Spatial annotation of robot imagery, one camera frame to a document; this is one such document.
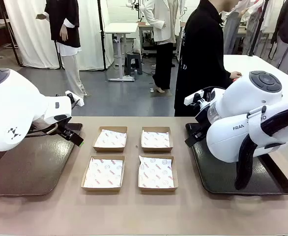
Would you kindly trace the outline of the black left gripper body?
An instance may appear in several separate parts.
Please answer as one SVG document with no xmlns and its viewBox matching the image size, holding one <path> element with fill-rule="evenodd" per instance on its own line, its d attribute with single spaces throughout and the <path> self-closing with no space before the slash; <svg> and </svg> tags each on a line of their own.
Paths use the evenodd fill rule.
<svg viewBox="0 0 288 236">
<path fill-rule="evenodd" d="M 63 137 L 65 140 L 72 140 L 74 131 L 72 131 L 67 125 L 71 118 L 66 118 L 58 122 L 58 135 Z"/>
</svg>

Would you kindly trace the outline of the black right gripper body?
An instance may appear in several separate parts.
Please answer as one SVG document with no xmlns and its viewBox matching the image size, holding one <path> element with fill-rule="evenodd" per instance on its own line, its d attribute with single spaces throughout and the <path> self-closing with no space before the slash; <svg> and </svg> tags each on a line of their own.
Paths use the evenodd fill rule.
<svg viewBox="0 0 288 236">
<path fill-rule="evenodd" d="M 195 138 L 196 140 L 202 140 L 206 137 L 207 131 L 209 129 L 207 112 L 199 112 L 195 119 L 198 122 L 198 128 L 195 131 Z"/>
</svg>

